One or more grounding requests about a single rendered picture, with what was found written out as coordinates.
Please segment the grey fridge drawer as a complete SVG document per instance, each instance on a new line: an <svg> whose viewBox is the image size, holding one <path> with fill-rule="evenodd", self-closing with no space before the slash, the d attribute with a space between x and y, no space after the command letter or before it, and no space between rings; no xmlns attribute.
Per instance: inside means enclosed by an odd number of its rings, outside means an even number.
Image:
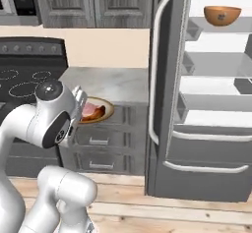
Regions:
<svg viewBox="0 0 252 233"><path fill-rule="evenodd" d="M159 168L155 197L238 203L246 202L252 192L252 165L238 173L180 171L164 165Z"/></svg>
<svg viewBox="0 0 252 233"><path fill-rule="evenodd" d="M175 125L174 130L189 134L252 135L252 128L238 127ZM186 161L252 163L252 142L213 142L172 138L168 158Z"/></svg>

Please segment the orange bowl with dark print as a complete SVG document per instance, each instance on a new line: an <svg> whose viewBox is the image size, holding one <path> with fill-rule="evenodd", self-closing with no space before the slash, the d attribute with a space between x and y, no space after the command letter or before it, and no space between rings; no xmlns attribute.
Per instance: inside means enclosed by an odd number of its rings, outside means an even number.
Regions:
<svg viewBox="0 0 252 233"><path fill-rule="evenodd" d="M225 27L234 23L240 16L241 9L229 6L205 6L204 16L209 24Z"/></svg>

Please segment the grey wood cupboard door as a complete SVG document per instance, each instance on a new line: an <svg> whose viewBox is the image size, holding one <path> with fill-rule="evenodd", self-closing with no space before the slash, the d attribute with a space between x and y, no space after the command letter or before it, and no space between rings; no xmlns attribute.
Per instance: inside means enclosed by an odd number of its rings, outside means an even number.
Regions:
<svg viewBox="0 0 252 233"><path fill-rule="evenodd" d="M94 0L37 0L48 29L94 28Z"/></svg>
<svg viewBox="0 0 252 233"><path fill-rule="evenodd" d="M98 28L148 29L153 0L94 0Z"/></svg>

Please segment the black microwave oven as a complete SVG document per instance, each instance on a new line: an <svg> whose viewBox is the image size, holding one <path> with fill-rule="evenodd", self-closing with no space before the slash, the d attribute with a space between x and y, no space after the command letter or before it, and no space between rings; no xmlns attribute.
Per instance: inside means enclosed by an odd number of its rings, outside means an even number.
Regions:
<svg viewBox="0 0 252 233"><path fill-rule="evenodd" d="M0 26L39 26L37 0L0 0Z"/></svg>

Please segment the grey fridge door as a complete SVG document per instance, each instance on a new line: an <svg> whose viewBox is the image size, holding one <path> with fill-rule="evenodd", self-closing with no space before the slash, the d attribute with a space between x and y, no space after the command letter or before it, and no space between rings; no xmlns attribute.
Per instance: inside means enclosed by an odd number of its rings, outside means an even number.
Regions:
<svg viewBox="0 0 252 233"><path fill-rule="evenodd" d="M171 132L174 124L175 109L178 97L178 78L183 56L183 44L186 34L187 6L190 0L170 0L166 5L159 30L157 57L157 85L155 102L155 132L158 136L156 145L149 135L148 117L148 149L146 159L145 193L154 197L155 179L160 166L165 161L166 151L171 142ZM153 22L150 35L149 55L149 108L151 60L153 47L154 18L160 0L154 0Z"/></svg>

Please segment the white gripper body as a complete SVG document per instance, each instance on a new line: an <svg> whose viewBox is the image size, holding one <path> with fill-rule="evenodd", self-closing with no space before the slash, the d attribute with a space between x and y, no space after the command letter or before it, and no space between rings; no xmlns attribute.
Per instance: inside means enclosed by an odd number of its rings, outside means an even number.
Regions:
<svg viewBox="0 0 252 233"><path fill-rule="evenodd" d="M71 118L73 121L79 122L82 119L82 112L88 96L80 86L76 86L72 90L72 93L75 99L75 108L71 114Z"/></svg>

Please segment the pink raw steak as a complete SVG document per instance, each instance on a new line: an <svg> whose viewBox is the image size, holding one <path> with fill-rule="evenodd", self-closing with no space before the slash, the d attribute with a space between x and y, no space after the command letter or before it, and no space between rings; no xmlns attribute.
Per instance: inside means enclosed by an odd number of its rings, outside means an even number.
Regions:
<svg viewBox="0 0 252 233"><path fill-rule="evenodd" d="M83 117L91 116L98 109L98 105L87 102L82 112Z"/></svg>

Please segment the grey drawer front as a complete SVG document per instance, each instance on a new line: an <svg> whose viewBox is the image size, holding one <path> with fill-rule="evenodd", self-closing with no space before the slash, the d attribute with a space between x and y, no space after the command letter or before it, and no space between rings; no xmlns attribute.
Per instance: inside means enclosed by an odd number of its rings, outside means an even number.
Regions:
<svg viewBox="0 0 252 233"><path fill-rule="evenodd" d="M147 107L143 105L115 105L114 113L104 123L109 125L135 126L143 123L146 109Z"/></svg>
<svg viewBox="0 0 252 233"><path fill-rule="evenodd" d="M135 146L134 136L130 132L114 130L106 127L81 126L75 134L77 146L100 146L90 145L90 137L95 140L106 140L109 138L108 147L131 148Z"/></svg>
<svg viewBox="0 0 252 233"><path fill-rule="evenodd" d="M94 172L94 173L114 173L114 174L130 174L132 168L132 159L130 155L105 153L105 152L75 152L74 159L76 168L80 172ZM97 164L112 164L114 162L113 170L92 169L89 163L92 161Z"/></svg>

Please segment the brown chicken drumstick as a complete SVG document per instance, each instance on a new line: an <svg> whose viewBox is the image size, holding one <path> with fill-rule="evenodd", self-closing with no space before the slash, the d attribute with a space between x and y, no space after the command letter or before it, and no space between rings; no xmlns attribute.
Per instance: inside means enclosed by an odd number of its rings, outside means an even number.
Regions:
<svg viewBox="0 0 252 233"><path fill-rule="evenodd" d="M83 122L92 121L92 120L95 120L95 119L98 119L98 118L102 117L104 114L105 114L105 107L102 105L101 107L97 107L94 110L93 114L90 114L90 115L88 115L86 117L83 117L82 121Z"/></svg>

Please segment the black stove with hob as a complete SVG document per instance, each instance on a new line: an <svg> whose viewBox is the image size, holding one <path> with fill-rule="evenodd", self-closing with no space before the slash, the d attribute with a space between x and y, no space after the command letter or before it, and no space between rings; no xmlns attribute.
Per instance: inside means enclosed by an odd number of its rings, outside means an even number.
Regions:
<svg viewBox="0 0 252 233"><path fill-rule="evenodd" d="M63 39L0 37L0 124L14 107L35 105L35 87L46 80L59 80L67 69ZM35 178L46 165L62 165L58 147L42 149L14 139L6 166L8 176Z"/></svg>

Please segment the tan bowl with meat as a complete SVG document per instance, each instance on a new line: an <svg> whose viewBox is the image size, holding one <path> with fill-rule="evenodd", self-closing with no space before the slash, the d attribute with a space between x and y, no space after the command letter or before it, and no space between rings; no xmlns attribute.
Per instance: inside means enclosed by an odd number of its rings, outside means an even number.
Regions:
<svg viewBox="0 0 252 233"><path fill-rule="evenodd" d="M87 102L98 105L98 107L101 107L103 105L105 107L105 114L102 117L92 120L92 121L83 122L81 119L80 120L81 124L98 123L98 122L108 119L114 113L114 105L106 99L89 96L86 103Z"/></svg>

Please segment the grey fridge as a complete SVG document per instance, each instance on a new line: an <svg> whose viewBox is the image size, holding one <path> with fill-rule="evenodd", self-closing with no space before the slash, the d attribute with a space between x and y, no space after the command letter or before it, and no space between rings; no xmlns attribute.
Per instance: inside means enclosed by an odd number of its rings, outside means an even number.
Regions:
<svg viewBox="0 0 252 233"><path fill-rule="evenodd" d="M153 0L146 193L245 202L252 193L252 15L215 28L208 4Z"/></svg>

